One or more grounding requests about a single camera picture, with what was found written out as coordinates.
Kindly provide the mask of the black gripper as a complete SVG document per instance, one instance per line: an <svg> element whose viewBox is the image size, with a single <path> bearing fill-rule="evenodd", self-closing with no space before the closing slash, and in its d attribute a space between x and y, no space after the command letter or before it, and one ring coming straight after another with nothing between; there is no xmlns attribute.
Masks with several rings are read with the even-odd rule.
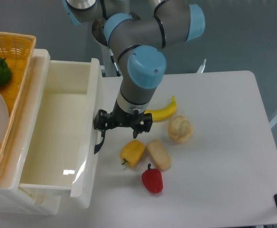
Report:
<svg viewBox="0 0 277 228"><path fill-rule="evenodd" d="M152 126L152 115L145 114L145 105L126 104L121 107L115 102L112 112L100 109L98 110L93 126L95 130L101 131L102 141L105 140L106 131L116 127L125 127L133 129L133 138L143 132L149 132Z"/></svg>

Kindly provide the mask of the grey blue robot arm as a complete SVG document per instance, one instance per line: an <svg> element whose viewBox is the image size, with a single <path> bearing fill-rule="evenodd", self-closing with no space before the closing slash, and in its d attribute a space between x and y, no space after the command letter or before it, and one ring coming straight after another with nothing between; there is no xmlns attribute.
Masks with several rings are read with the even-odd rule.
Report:
<svg viewBox="0 0 277 228"><path fill-rule="evenodd" d="M116 127L130 127L133 136L151 129L145 111L166 70L162 49L200 37L205 16L200 6L183 0L152 0L153 15L135 19L127 0L66 0L74 24L103 19L103 34L123 77L111 113L99 110L94 128L101 134Z"/></svg>

